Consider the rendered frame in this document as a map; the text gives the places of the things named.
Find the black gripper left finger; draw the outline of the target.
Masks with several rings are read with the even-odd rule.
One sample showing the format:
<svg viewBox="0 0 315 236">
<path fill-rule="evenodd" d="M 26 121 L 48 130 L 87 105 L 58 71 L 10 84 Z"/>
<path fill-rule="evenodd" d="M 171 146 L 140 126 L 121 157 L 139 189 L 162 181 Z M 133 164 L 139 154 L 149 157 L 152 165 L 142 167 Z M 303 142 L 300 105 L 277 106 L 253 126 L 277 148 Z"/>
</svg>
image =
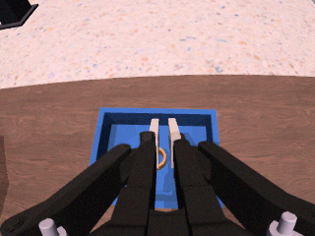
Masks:
<svg viewBox="0 0 315 236">
<path fill-rule="evenodd" d="M 148 236 L 156 204 L 158 119 L 139 136 L 139 147 L 113 147 L 46 201 L 6 219 L 2 236 L 87 236 L 117 197 L 101 236 Z"/>
</svg>

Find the blue rectangular tray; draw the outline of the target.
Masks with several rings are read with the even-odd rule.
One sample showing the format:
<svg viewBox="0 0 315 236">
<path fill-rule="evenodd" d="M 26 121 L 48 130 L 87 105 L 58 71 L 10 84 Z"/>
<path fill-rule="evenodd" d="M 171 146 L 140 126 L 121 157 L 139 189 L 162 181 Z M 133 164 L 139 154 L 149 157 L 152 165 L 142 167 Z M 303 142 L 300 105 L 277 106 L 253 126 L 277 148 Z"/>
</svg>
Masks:
<svg viewBox="0 0 315 236">
<path fill-rule="evenodd" d="M 116 145 L 128 144 L 131 148 L 138 148 L 139 134 L 149 131 L 152 119 L 158 119 L 159 147 L 166 154 L 166 163 L 163 169 L 157 170 L 155 207 L 178 208 L 170 161 L 168 118 L 175 118 L 179 133 L 185 135 L 191 146 L 197 146 L 204 140 L 220 145 L 215 109 L 101 107 L 94 134 L 90 165 Z"/>
</svg>

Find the bronze bushing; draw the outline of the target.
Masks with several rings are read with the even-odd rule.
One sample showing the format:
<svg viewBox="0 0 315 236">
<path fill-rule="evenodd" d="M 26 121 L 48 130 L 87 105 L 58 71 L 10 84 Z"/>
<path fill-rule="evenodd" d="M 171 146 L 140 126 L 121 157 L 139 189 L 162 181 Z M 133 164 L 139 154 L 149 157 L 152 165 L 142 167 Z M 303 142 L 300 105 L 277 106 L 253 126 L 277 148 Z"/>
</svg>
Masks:
<svg viewBox="0 0 315 236">
<path fill-rule="evenodd" d="M 163 161 L 162 161 L 162 163 L 161 163 L 161 164 L 159 164 L 159 165 L 158 165 L 157 170 L 161 170 L 161 169 L 163 169 L 163 168 L 164 168 L 164 166 L 165 166 L 165 163 L 166 163 L 166 155 L 165 155 L 165 152 L 163 151 L 163 149 L 162 149 L 162 148 L 159 148 L 159 154 L 160 154 L 160 155 L 162 155 L 162 157 L 163 157 Z"/>
</svg>

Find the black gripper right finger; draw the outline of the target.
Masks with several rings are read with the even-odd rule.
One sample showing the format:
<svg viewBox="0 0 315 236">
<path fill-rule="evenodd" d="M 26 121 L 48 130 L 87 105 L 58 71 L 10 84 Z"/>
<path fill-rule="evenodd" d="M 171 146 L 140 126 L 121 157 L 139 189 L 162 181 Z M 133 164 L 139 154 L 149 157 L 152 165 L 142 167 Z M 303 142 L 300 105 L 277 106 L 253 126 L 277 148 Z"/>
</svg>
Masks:
<svg viewBox="0 0 315 236">
<path fill-rule="evenodd" d="M 168 142 L 178 209 L 185 208 L 189 236 L 237 236 L 218 198 L 256 236 L 315 236 L 314 204 L 213 142 L 191 146 L 175 118 L 168 118 Z"/>
</svg>

